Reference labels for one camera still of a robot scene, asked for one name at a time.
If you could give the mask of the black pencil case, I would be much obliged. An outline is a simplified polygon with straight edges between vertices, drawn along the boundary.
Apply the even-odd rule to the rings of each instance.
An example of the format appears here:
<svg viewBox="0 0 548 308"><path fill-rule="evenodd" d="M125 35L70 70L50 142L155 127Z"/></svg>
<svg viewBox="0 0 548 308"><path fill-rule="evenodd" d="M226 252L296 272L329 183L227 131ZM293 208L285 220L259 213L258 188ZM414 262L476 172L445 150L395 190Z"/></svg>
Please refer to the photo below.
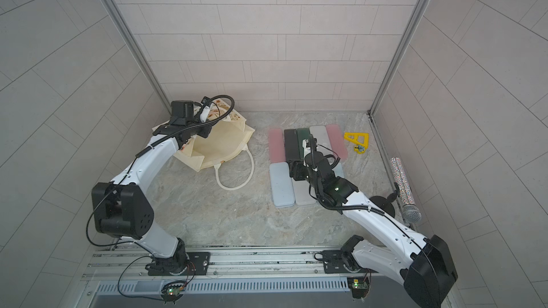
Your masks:
<svg viewBox="0 0 548 308"><path fill-rule="evenodd" d="M285 160L289 164L299 161L301 159L301 154L299 151L298 132L295 129L286 129L283 132L283 137Z"/></svg>

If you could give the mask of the pink pencil case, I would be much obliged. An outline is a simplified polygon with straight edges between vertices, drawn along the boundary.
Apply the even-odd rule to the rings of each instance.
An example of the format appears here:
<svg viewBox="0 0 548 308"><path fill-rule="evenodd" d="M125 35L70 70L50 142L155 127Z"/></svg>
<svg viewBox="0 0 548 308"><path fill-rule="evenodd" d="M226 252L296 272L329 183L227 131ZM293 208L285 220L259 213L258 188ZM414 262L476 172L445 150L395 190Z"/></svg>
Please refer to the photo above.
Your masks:
<svg viewBox="0 0 548 308"><path fill-rule="evenodd" d="M326 131L331 143L331 149L338 154L341 161L346 161L348 159L348 150L345 146L341 128L337 124L329 124L326 126Z"/></svg>

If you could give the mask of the white grey pencil case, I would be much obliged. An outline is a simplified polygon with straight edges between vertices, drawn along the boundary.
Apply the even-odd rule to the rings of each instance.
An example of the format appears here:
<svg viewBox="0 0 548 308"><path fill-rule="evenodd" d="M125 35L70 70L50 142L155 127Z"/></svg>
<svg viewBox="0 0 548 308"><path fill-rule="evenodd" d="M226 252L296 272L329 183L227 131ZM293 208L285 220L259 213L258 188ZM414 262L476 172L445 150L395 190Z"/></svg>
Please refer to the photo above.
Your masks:
<svg viewBox="0 0 548 308"><path fill-rule="evenodd" d="M331 142L324 125L314 125L309 128L311 135L316 139L317 151L323 155L332 155Z"/></svg>

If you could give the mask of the dark green pencil case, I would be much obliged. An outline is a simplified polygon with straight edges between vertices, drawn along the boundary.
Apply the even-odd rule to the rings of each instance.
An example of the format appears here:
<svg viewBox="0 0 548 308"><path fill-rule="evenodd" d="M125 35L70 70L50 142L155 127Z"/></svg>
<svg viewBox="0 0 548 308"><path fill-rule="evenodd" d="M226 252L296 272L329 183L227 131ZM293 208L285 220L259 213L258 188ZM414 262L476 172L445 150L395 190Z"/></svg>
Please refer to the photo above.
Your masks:
<svg viewBox="0 0 548 308"><path fill-rule="evenodd" d="M298 150L301 155L301 158L304 157L304 144L307 144L310 139L310 129L309 128L297 128L297 137L298 137Z"/></svg>

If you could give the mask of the light blue grey pencil case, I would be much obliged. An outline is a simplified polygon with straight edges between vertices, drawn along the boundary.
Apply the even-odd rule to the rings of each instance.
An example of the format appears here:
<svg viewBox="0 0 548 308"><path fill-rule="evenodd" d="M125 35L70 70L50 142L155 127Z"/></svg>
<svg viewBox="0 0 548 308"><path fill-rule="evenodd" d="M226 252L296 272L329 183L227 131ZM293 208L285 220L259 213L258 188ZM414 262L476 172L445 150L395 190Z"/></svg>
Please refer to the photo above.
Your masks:
<svg viewBox="0 0 548 308"><path fill-rule="evenodd" d="M277 208L295 205L295 194L286 162L271 163L269 167L273 204Z"/></svg>

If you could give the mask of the salmon red pencil case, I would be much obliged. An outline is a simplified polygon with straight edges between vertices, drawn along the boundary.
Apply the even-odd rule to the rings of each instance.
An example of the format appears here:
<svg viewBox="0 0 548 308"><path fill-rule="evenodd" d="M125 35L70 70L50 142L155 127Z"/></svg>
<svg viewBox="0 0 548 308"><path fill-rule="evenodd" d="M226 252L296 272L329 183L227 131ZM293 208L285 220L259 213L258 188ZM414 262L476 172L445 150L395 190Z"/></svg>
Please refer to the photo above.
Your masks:
<svg viewBox="0 0 548 308"><path fill-rule="evenodd" d="M268 151L271 163L285 162L283 131L280 128L271 128L268 131Z"/></svg>

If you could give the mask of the translucent white pencil case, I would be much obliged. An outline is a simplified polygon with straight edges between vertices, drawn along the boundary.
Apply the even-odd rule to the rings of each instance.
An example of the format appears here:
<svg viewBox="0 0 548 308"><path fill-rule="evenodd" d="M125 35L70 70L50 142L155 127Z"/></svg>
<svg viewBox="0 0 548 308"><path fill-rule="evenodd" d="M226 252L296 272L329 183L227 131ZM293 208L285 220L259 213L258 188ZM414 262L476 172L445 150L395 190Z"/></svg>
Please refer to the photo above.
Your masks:
<svg viewBox="0 0 548 308"><path fill-rule="evenodd" d="M292 184L296 205L309 206L316 204L316 199L309 194L309 183L307 181L295 181L292 179Z"/></svg>

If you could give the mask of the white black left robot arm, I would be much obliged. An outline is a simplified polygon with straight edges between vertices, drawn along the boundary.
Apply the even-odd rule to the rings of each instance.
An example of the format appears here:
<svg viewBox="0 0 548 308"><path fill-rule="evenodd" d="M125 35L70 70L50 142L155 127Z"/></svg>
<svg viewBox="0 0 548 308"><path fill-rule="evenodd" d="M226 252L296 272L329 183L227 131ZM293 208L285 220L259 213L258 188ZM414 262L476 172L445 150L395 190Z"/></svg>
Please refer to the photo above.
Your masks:
<svg viewBox="0 0 548 308"><path fill-rule="evenodd" d="M167 233L155 221L155 212L147 198L152 180L164 164L198 135L208 138L212 128L234 109L231 104L217 117L208 119L210 109L219 99L230 96L204 97L201 101L173 101L171 118L157 127L147 146L139 151L130 166L108 183L97 183L91 191L93 211L87 220L96 231L117 240L119 244L135 243L147 251L150 275L180 275L190 264L184 241Z"/></svg>

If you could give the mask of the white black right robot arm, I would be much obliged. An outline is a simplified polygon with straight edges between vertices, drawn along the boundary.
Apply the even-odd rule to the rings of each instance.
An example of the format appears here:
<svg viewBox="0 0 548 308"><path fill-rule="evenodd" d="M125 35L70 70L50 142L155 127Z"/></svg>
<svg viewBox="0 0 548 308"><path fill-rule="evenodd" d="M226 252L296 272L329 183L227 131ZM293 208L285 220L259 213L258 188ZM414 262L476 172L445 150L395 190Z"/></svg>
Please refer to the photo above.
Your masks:
<svg viewBox="0 0 548 308"><path fill-rule="evenodd" d="M354 274L367 271L364 279L350 285L356 298L368 294L376 272L402 285L419 307L441 307L458 280L447 243L436 235L427 238L406 227L356 185L335 175L335 166L317 150L313 136L302 145L303 159L296 167L298 178L308 182L311 196L323 208L353 220L382 242L378 247L354 235L335 258L322 256L322 261L339 263Z"/></svg>

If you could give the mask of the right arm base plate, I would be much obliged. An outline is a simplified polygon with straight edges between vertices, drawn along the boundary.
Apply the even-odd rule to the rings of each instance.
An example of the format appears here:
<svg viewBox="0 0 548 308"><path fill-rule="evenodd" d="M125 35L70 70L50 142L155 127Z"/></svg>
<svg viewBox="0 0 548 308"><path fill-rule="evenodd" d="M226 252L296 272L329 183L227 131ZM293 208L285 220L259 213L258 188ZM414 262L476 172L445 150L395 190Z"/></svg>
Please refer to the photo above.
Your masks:
<svg viewBox="0 0 548 308"><path fill-rule="evenodd" d="M323 250L315 253L314 258L321 262L325 274L350 274L343 262L343 252L340 250Z"/></svg>

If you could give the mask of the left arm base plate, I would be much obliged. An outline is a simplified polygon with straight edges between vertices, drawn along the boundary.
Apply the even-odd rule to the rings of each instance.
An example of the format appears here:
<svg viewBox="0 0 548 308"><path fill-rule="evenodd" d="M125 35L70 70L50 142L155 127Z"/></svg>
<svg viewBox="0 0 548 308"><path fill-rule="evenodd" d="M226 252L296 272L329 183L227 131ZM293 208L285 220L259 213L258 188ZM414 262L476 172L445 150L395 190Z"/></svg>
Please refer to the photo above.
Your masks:
<svg viewBox="0 0 548 308"><path fill-rule="evenodd" d="M174 259L153 259L145 269L148 276L204 276L210 260L209 252L188 252L181 264Z"/></svg>

